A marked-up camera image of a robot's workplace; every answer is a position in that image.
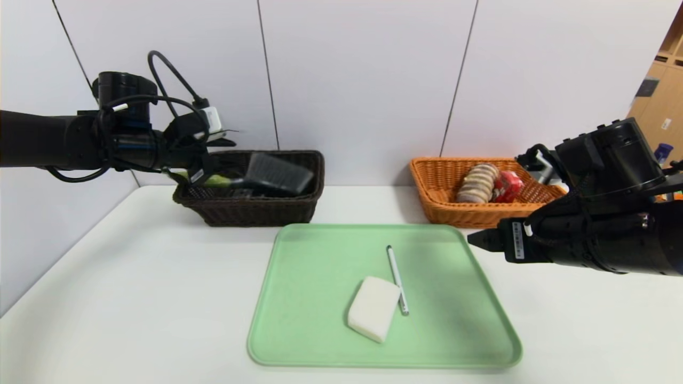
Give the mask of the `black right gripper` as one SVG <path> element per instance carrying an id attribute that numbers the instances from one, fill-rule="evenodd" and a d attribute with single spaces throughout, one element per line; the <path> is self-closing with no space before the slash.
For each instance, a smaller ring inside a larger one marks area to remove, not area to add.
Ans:
<path id="1" fill-rule="evenodd" d="M 504 252 L 505 260 L 514 264 L 589 266 L 584 219 L 578 201 L 556 200 L 525 219 L 504 219 L 497 229 L 471 233 L 467 242 L 481 250 Z"/>

